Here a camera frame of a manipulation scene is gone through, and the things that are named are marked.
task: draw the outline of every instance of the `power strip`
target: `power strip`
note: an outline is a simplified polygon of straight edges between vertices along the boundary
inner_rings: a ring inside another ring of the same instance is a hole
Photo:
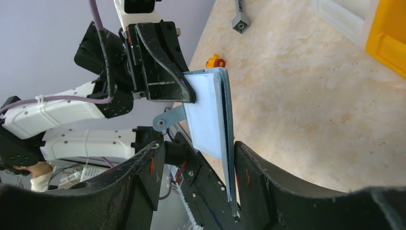
[[[106,168],[87,165],[87,166],[83,167],[82,176],[80,177],[80,182],[93,178],[107,170],[108,169],[106,169]]]

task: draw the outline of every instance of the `screw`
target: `screw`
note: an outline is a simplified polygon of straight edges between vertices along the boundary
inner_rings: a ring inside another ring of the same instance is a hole
[[[165,125],[165,121],[162,120],[162,119],[159,119],[159,120],[158,120],[158,126],[162,127],[162,126],[164,126],[164,125]]]

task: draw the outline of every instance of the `orange toy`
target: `orange toy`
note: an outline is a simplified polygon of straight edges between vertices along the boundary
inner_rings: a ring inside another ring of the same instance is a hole
[[[213,57],[209,58],[206,62],[206,68],[211,69],[214,67],[225,67],[226,61],[220,58],[220,55],[213,54]]]

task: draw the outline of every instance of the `table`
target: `table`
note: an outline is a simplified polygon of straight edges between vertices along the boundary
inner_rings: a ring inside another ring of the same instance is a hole
[[[236,140],[331,189],[405,185],[406,81],[315,15],[310,0],[245,3],[252,24],[239,34],[234,1],[217,0],[190,64],[204,69],[213,53],[226,60]],[[221,162],[206,158],[224,180]]]

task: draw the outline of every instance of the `person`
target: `person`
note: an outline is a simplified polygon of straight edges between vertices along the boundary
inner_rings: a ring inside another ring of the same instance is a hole
[[[32,174],[31,191],[45,192],[48,190],[49,181],[53,174],[52,166],[46,161],[39,161],[32,166],[15,166],[0,162],[0,170],[9,170],[16,175],[28,176]]]

